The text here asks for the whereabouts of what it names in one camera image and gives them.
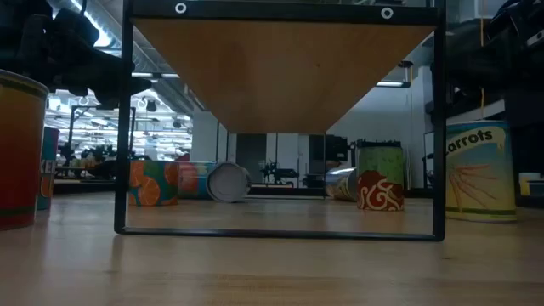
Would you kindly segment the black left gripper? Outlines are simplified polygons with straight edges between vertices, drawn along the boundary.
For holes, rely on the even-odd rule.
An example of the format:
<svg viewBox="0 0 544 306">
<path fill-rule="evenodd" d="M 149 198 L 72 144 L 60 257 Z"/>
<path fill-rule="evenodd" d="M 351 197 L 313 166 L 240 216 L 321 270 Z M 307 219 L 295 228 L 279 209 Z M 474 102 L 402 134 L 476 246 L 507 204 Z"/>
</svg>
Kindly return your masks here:
<svg viewBox="0 0 544 306">
<path fill-rule="evenodd" d="M 47 29 L 48 56 L 59 67 L 63 86 L 91 89 L 103 109 L 115 109 L 120 102 L 122 62 L 96 49 L 98 39 L 99 30 L 88 18 L 63 8 Z M 130 79 L 130 94 L 151 87 L 148 79 Z"/>
</svg>

